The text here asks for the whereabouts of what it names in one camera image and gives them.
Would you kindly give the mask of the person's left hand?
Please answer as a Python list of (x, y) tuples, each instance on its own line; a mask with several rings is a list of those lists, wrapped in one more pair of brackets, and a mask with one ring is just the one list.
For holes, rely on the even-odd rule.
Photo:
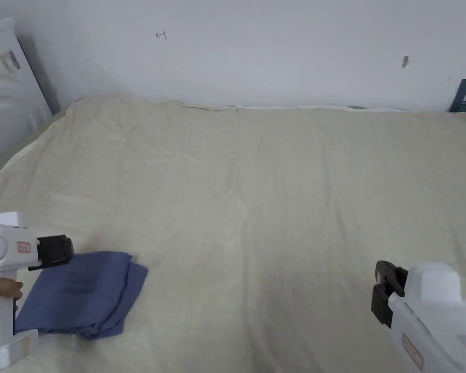
[(0, 297), (18, 300), (22, 297), (22, 288), (22, 282), (0, 278)]

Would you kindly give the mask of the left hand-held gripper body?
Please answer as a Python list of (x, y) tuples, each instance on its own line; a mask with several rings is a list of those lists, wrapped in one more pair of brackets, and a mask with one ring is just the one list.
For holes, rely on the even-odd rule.
[[(21, 269), (36, 266), (38, 240), (18, 212), (0, 213), (0, 278), (17, 280)], [(0, 368), (8, 368), (38, 345), (38, 332), (16, 332), (16, 301), (0, 297)]]

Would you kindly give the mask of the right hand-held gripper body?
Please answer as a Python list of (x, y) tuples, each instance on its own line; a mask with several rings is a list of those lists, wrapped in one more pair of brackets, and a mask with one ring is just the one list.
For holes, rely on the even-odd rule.
[(466, 373), (466, 298), (447, 264), (408, 270), (404, 296), (390, 296), (389, 334), (408, 373)]

